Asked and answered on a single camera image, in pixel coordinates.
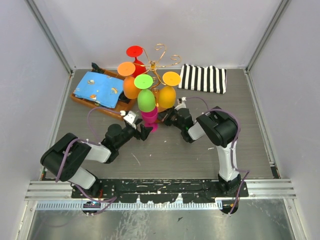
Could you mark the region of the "pink plastic wine glass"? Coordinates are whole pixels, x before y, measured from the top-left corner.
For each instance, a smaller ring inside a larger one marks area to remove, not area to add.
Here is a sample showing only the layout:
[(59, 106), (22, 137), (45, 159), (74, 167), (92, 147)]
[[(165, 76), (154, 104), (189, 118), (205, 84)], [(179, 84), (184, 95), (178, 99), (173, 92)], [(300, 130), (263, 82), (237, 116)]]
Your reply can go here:
[(158, 118), (158, 108), (155, 107), (150, 112), (141, 111), (140, 113), (144, 121), (144, 125), (146, 127), (152, 127), (151, 132), (154, 133), (158, 129), (158, 124), (156, 123), (156, 120)]

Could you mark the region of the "yellow plastic wine glass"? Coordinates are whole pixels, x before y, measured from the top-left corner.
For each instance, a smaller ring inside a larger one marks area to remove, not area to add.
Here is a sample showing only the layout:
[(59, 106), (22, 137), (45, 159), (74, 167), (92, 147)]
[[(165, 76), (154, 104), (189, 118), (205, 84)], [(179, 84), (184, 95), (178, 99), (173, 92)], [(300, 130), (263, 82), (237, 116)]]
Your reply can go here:
[(159, 91), (158, 104), (160, 107), (169, 109), (176, 101), (176, 90), (174, 87), (181, 82), (181, 77), (178, 73), (168, 71), (162, 76), (162, 81), (165, 86)]

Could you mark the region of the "green plastic wine glass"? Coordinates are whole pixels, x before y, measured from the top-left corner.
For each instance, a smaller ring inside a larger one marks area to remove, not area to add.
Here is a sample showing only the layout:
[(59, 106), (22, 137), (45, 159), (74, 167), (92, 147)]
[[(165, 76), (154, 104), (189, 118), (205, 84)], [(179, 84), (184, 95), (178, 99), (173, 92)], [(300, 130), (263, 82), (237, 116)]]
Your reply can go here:
[(156, 99), (150, 87), (153, 78), (148, 74), (140, 74), (134, 79), (134, 85), (140, 92), (137, 97), (138, 108), (142, 112), (151, 112), (156, 107)]

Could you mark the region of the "gold wire glass rack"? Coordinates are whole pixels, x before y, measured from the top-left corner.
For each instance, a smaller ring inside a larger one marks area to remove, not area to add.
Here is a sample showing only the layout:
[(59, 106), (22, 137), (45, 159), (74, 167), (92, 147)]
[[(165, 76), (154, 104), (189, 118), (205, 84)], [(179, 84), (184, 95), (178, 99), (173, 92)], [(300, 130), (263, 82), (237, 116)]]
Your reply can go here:
[(165, 55), (166, 51), (167, 51), (167, 47), (162, 44), (162, 43), (158, 43), (154, 49), (156, 51), (160, 51), (160, 50), (163, 50), (163, 53), (161, 54), (161, 56), (159, 57), (158, 60), (150, 60), (149, 58), (147, 58), (148, 60), (148, 65), (145, 65), (146, 67), (146, 72), (144, 74), (147, 74), (149, 76), (152, 77), (153, 79), (153, 84), (152, 86), (149, 88), (154, 97), (155, 97), (155, 106), (157, 107), (157, 110), (158, 110), (158, 114), (163, 112), (163, 111), (166, 111), (166, 110), (169, 110), (170, 108), (162, 108), (159, 106), (159, 93), (160, 93), (160, 90), (165, 86), (164, 82), (163, 82), (163, 75), (166, 73), (164, 73), (162, 76), (160, 76), (158, 73), (157, 73), (157, 70), (159, 69), (164, 69), (164, 68), (169, 68), (169, 67), (173, 67), (173, 66), (176, 66), (178, 64), (181, 63), (182, 59), (179, 55), (172, 55), (170, 57), (170, 59), (172, 61), (174, 61), (173, 64), (170, 64), (170, 65), (160, 65), (160, 61), (161, 59), (163, 58), (163, 56)]

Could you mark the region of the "orange plastic wine glass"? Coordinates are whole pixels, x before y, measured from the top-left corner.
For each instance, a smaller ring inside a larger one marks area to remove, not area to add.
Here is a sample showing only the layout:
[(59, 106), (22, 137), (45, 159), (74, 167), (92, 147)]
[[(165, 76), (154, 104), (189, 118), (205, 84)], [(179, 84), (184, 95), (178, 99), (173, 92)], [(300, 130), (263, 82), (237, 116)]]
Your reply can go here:
[(135, 70), (135, 65), (128, 61), (121, 63), (117, 68), (118, 74), (125, 77), (123, 82), (124, 95), (131, 100), (136, 99), (141, 91), (134, 84), (135, 78), (133, 77), (133, 73)]

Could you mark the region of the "red plastic wine glass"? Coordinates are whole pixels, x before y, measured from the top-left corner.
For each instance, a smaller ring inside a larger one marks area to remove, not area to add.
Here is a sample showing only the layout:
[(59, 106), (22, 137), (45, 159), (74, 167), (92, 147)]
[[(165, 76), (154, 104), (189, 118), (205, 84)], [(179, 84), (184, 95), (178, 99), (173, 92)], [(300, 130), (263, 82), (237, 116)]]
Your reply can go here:
[(143, 52), (143, 48), (138, 45), (132, 45), (126, 50), (126, 54), (129, 57), (134, 58), (133, 64), (135, 66), (135, 71), (132, 74), (134, 78), (136, 78), (138, 75), (144, 74), (147, 71), (145, 64), (138, 60), (138, 57), (141, 56)]

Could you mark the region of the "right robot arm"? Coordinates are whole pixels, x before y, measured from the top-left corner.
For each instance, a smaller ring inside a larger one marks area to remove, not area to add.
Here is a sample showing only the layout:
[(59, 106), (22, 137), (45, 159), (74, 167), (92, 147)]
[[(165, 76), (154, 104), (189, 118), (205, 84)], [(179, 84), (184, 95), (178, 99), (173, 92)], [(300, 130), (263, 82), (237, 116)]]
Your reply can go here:
[(235, 147), (240, 127), (231, 113), (216, 106), (193, 120), (188, 108), (171, 107), (161, 112), (157, 119), (166, 126), (178, 128), (187, 143), (207, 136), (218, 153), (220, 193), (225, 197), (231, 197), (237, 191), (241, 184), (241, 176), (237, 167)]

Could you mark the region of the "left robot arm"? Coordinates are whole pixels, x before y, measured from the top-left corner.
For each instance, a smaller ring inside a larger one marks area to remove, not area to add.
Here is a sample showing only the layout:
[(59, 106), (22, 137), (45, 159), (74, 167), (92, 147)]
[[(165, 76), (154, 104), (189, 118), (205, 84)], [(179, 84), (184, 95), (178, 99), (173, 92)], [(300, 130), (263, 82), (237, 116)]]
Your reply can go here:
[(73, 133), (65, 134), (40, 158), (40, 164), (51, 172), (57, 181), (69, 182), (80, 187), (88, 198), (95, 198), (102, 189), (100, 180), (93, 173), (81, 167), (84, 161), (101, 164), (112, 163), (119, 155), (119, 149), (132, 138), (145, 141), (153, 128), (129, 123), (122, 127), (112, 124), (100, 143), (82, 140)]

